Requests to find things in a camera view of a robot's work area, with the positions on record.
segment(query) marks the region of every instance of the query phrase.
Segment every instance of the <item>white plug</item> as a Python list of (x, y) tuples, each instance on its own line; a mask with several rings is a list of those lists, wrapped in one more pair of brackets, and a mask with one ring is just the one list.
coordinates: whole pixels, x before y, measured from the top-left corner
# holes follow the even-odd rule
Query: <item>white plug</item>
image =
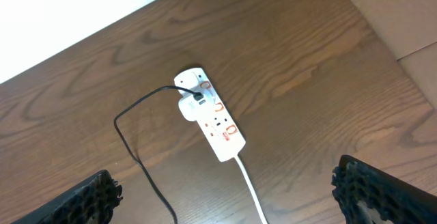
[(179, 109), (185, 119), (197, 121), (217, 158), (224, 162), (236, 157), (246, 141), (205, 72), (201, 68), (185, 70), (175, 77), (175, 84), (203, 94), (201, 100), (195, 100), (180, 90)]

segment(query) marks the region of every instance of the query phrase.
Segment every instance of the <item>power strip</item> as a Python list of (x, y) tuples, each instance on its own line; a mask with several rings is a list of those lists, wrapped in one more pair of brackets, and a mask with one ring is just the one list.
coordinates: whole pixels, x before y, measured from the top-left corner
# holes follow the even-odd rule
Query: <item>power strip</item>
[(182, 94), (182, 98), (179, 100), (179, 109), (185, 119), (192, 122), (197, 121), (221, 162), (231, 158), (236, 159), (252, 194), (261, 222), (268, 224), (249, 175), (238, 156), (238, 153), (246, 145), (246, 141), (211, 81), (201, 68), (185, 70), (178, 74), (174, 81), (178, 87), (203, 94), (200, 97), (200, 95), (195, 96), (192, 93), (179, 90)]

